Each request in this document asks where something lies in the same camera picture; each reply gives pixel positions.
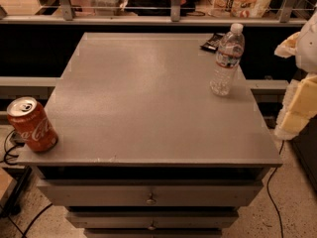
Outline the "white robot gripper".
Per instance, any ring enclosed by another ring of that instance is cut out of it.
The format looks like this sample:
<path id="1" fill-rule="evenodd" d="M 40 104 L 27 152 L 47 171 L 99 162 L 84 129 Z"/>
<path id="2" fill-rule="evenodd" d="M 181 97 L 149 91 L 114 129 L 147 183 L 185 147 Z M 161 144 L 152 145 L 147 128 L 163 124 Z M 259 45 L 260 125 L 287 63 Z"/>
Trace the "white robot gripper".
<path id="1" fill-rule="evenodd" d="M 317 115 L 317 12 L 296 32 L 279 44 L 274 54 L 295 57 L 296 66 L 308 72 L 300 81 L 292 79 L 286 88 L 274 135 L 291 140 Z"/>

